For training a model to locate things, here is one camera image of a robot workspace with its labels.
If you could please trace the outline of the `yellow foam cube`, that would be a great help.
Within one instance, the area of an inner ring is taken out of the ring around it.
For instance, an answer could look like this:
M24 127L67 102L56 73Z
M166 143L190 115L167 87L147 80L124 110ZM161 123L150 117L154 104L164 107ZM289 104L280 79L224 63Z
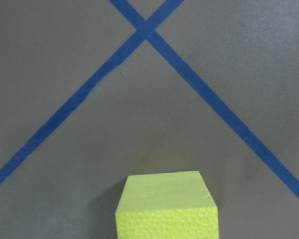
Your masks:
M218 208L199 171L130 175L115 212L119 239L218 239Z

